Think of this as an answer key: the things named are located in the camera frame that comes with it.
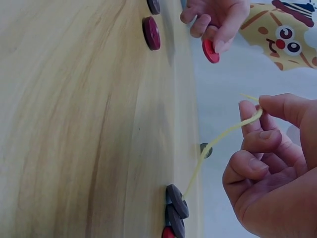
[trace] fingernail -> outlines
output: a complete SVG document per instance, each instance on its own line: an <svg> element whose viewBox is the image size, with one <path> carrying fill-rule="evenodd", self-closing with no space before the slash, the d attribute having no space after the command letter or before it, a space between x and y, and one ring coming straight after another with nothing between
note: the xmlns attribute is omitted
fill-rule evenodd
<svg viewBox="0 0 317 238"><path fill-rule="evenodd" d="M250 160L249 166L254 171L262 171L262 170L268 168L268 166L265 163L263 163L262 161L260 161L256 158L253 158Z"/></svg>
<svg viewBox="0 0 317 238"><path fill-rule="evenodd" d="M214 51L218 54L222 53L221 50L224 47L224 42L223 41L218 41L216 44L216 47L214 48Z"/></svg>
<svg viewBox="0 0 317 238"><path fill-rule="evenodd" d="M268 131L262 131L260 133L260 138L263 139L263 140L267 140L271 137L272 135L272 131L271 130L268 130Z"/></svg>

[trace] maroon button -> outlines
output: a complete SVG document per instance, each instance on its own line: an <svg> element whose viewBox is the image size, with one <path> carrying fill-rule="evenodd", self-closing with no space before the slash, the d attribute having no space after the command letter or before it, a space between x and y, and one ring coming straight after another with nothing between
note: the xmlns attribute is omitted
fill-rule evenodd
<svg viewBox="0 0 317 238"><path fill-rule="evenodd" d="M220 61L220 55L214 51L213 46L212 46L212 41L210 41L210 40L203 41L203 51L204 51L206 58L211 63L218 63Z"/></svg>
<svg viewBox="0 0 317 238"><path fill-rule="evenodd" d="M149 9L153 15L160 14L159 0L147 0Z"/></svg>
<svg viewBox="0 0 317 238"><path fill-rule="evenodd" d="M154 18L149 16L143 20L143 34L152 51L160 49L159 28Z"/></svg>
<svg viewBox="0 0 317 238"><path fill-rule="evenodd" d="M175 238L172 227L165 227L163 230L162 238Z"/></svg>

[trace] yellow string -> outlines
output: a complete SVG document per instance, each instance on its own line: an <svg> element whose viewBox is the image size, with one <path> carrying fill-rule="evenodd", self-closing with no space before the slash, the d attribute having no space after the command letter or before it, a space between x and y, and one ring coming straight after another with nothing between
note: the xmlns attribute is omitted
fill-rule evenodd
<svg viewBox="0 0 317 238"><path fill-rule="evenodd" d="M259 102L258 99L254 98L254 97L251 97L251 96L248 96L248 95L244 95L244 94L241 94L242 96L246 97L246 98L249 98L251 100L254 100L255 102ZM190 179L190 182L189 182L189 185L186 189L186 192L184 193L182 199L185 200L190 189L192 188L193 186L193 183L198 175L198 172L200 171L201 167L202 167L202 164L203 164L203 161L204 159L207 157L208 155L208 152L209 150L215 145L217 144L222 138L224 138L229 132L235 130L235 129L238 129L240 127L243 127L245 125L248 125L248 124L251 124L253 122L255 122L256 120L258 120L261 116L262 116L262 113L263 113L263 109L260 107L259 110L257 111L256 114L254 114L254 116L252 116L251 118L249 119L246 119L230 128L228 128L226 131L224 131L222 134L220 134L218 137L216 137L216 139L214 139L212 142L210 142L202 151L201 155L200 155L200 158L198 160L198 163L196 165L196 168L194 170L194 173Z"/></svg>

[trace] red button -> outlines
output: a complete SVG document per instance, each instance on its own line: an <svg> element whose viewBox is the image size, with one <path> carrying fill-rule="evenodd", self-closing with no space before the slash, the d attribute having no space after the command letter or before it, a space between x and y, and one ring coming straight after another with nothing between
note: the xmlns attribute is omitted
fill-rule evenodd
<svg viewBox="0 0 317 238"><path fill-rule="evenodd" d="M175 238L175 234L171 227L165 227L163 230L162 238Z"/></svg>
<svg viewBox="0 0 317 238"><path fill-rule="evenodd" d="M154 18L149 16L143 20L143 33L145 40L152 51L160 49L159 28Z"/></svg>
<svg viewBox="0 0 317 238"><path fill-rule="evenodd" d="M212 46L212 41L210 40L203 41L203 51L205 53L206 58L211 63L218 63L220 61L220 55L214 51Z"/></svg>

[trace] dark gray button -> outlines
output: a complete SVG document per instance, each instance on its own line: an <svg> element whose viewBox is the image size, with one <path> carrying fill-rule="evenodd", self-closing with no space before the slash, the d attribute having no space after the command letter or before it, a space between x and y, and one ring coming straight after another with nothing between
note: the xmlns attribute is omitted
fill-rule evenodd
<svg viewBox="0 0 317 238"><path fill-rule="evenodd" d="M208 145L208 143L200 144L200 153L202 153L202 151L204 150L204 148L205 148L207 145ZM211 154L212 154L212 148L210 148L210 150L208 151L208 154L207 154L206 158L208 158Z"/></svg>
<svg viewBox="0 0 317 238"><path fill-rule="evenodd" d="M166 224L170 224L172 230L177 238L185 238L185 224L184 220L181 219L175 210L172 204L167 204L165 213L167 214L166 217Z"/></svg>
<svg viewBox="0 0 317 238"><path fill-rule="evenodd" d="M182 200L182 193L179 189L171 184L166 188L166 203L173 204L176 212L181 219L186 219L189 217L189 210L186 201Z"/></svg>
<svg viewBox="0 0 317 238"><path fill-rule="evenodd" d="M160 14L159 0L147 0L149 9L153 15Z"/></svg>

